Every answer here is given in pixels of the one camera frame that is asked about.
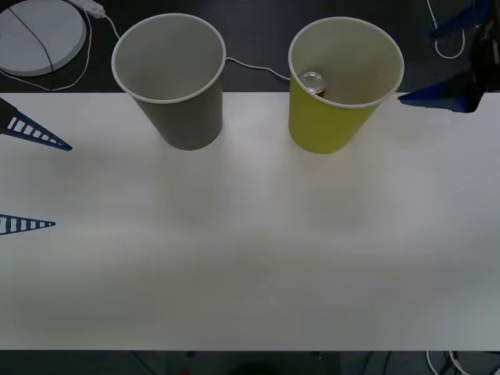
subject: white table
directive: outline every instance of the white table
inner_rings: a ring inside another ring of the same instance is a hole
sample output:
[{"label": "white table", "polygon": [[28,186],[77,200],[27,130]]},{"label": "white table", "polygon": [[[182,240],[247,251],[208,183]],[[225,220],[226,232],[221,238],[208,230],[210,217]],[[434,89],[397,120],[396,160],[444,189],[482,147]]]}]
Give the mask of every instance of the white table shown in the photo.
[{"label": "white table", "polygon": [[498,349],[500,95],[384,103],[333,155],[288,94],[225,94],[171,148],[125,94],[4,99],[74,150],[0,136],[0,349]]}]

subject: cable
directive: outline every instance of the cable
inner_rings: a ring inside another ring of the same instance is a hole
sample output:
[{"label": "cable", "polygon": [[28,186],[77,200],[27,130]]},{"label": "cable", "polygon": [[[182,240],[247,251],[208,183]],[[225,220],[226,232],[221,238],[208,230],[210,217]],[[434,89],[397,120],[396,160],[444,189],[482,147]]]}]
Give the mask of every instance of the cable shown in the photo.
[{"label": "cable", "polygon": [[151,367],[148,366],[148,364],[146,362],[144,362],[144,360],[139,356],[139,354],[137,354],[135,351],[130,351],[130,353],[132,353],[132,355],[137,359],[137,361],[139,361],[139,363],[151,374],[151,375],[157,375],[155,371],[152,370]]},{"label": "cable", "polygon": [[453,354],[453,352],[448,352],[448,354],[450,355],[450,360],[453,362],[453,365],[458,371],[460,371],[462,375],[470,375],[469,373],[464,371],[463,368],[460,366],[460,363],[458,360],[455,359],[455,355]]},{"label": "cable", "polygon": [[388,371],[389,359],[391,359],[391,355],[392,355],[392,352],[388,352],[387,356],[385,357],[384,369],[382,370],[382,375],[385,375],[387,373],[387,371]]},{"label": "cable", "polygon": [[38,41],[38,43],[40,43],[40,46],[44,49],[45,51],[45,54],[47,55],[47,60],[48,60],[48,63],[50,64],[50,72],[51,72],[51,83],[50,83],[50,91],[52,91],[54,89],[54,66],[52,65],[52,60],[50,59],[50,56],[48,55],[48,52],[47,52],[47,49],[45,48],[44,44],[41,42],[40,39],[38,39],[38,37],[35,35],[35,33],[28,27],[28,25],[26,25],[22,19],[20,19],[15,13],[14,11],[8,7],[9,11],[19,20],[19,22],[21,22],[24,27],[27,28],[28,31],[31,32],[31,34],[35,37],[35,39]]},{"label": "cable", "polygon": [[436,369],[432,366],[432,363],[430,362],[429,351],[425,352],[425,358],[427,360],[427,365],[429,365],[430,371],[432,371],[434,375],[439,375],[439,373],[436,371]]},{"label": "cable", "polygon": [[282,80],[290,80],[290,78],[285,77],[285,76],[282,76],[281,74],[276,73],[274,70],[272,70],[272,69],[270,69],[270,68],[267,68],[267,67],[265,67],[265,66],[248,65],[248,64],[245,64],[244,62],[241,62],[241,61],[239,61],[239,60],[233,59],[232,57],[226,57],[226,60],[227,60],[227,61],[232,61],[233,63],[240,64],[241,66],[245,66],[245,67],[250,68],[250,69],[267,70],[268,72],[271,72],[271,73],[272,73],[272,74],[274,74],[276,77],[279,77],[279,78],[281,78]]},{"label": "cable", "polygon": [[439,52],[439,48],[438,48],[438,22],[436,21],[436,17],[434,17],[434,12],[432,11],[432,7],[430,6],[430,0],[427,0],[427,7],[429,8],[429,13],[430,13],[430,16],[432,17],[432,22],[434,24],[434,30],[436,32],[436,40],[434,41],[434,49],[436,50],[436,53],[440,57],[442,57],[443,59],[447,59],[447,60],[456,59],[457,57],[459,57],[463,53],[463,50],[466,47],[466,32],[465,32],[465,30],[462,29],[462,47],[460,48],[459,53],[457,53],[454,56],[443,55],[442,53]]},{"label": "cable", "polygon": [[371,360],[373,355],[373,352],[368,353],[368,355],[365,358],[365,362],[362,365],[361,373],[359,375],[363,375],[366,371],[366,368],[368,367],[368,362]]},{"label": "cable", "polygon": [[88,28],[89,28],[89,33],[88,33],[88,49],[87,49],[87,61],[85,62],[85,67],[84,67],[84,71],[83,73],[77,78],[77,80],[75,80],[72,84],[68,85],[68,86],[64,86],[64,87],[59,87],[59,88],[46,88],[46,87],[43,87],[43,86],[40,86],[39,84],[33,84],[31,82],[28,82],[27,80],[21,80],[20,78],[17,78],[17,77],[14,77],[14,76],[11,76],[10,74],[7,74],[5,73],[3,70],[0,70],[0,73],[3,74],[4,76],[6,76],[7,78],[11,78],[13,80],[18,80],[19,82],[23,82],[24,84],[29,84],[31,86],[35,86],[36,88],[40,88],[42,90],[45,90],[45,91],[61,91],[61,90],[66,90],[67,88],[72,88],[75,84],[77,84],[81,78],[85,75],[85,73],[87,72],[87,68],[88,68],[88,62],[91,58],[91,45],[92,45],[92,24],[91,24],[91,20],[90,18],[88,18],[88,14],[87,12],[84,12],[85,16],[87,17],[87,21],[88,21]]},{"label": "cable", "polygon": [[106,14],[103,14],[102,16],[104,18],[106,18],[109,21],[109,23],[111,23],[112,30],[115,32],[115,35],[116,35],[116,37],[119,40],[120,39],[120,35],[118,34],[118,31],[116,31],[116,27],[115,27],[115,24],[113,23],[113,21]]}]

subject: white cord plug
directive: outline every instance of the white cord plug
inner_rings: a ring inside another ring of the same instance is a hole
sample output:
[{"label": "white cord plug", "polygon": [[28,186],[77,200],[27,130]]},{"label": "white cord plug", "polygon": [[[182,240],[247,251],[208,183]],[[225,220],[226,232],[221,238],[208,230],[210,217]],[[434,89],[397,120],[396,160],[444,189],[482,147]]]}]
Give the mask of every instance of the white cord plug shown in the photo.
[{"label": "white cord plug", "polygon": [[68,3],[75,5],[84,12],[90,14],[94,18],[102,18],[105,16],[104,8],[101,4],[92,0],[66,0]]}]

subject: tabletop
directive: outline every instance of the tabletop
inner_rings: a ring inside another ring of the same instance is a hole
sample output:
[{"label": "tabletop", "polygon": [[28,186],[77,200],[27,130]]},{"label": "tabletop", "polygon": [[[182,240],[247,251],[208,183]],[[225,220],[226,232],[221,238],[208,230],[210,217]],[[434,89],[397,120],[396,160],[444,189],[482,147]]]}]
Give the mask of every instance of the tabletop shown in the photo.
[{"label": "tabletop", "polygon": [[[19,0],[4,0],[3,10]],[[439,20],[455,15],[472,0],[431,0]],[[350,16],[374,23],[398,43],[405,58],[402,91],[413,91],[445,80],[469,66],[474,29],[466,32],[466,50],[454,60],[442,59],[429,36],[432,20],[426,0],[100,0],[120,34],[137,22],[160,13],[189,13],[210,22],[222,35],[227,54],[253,65],[268,66],[289,75],[288,49],[294,36],[307,24],[331,16]],[[91,17],[91,58],[87,73],[70,91],[119,92],[111,74],[111,54],[116,37],[107,20]],[[461,34],[440,37],[440,50],[454,55],[460,50]],[[55,72],[55,87],[72,84],[84,69],[87,46],[67,66]],[[50,87],[46,75],[31,79]],[[223,74],[225,91],[288,91],[288,83],[269,73],[228,63]],[[40,89],[0,75],[0,92],[39,92]]]},{"label": "tabletop", "polygon": [[125,94],[3,94],[73,151],[0,136],[0,349],[491,350],[500,95],[383,103],[331,155],[288,94],[226,93],[171,148]]}]

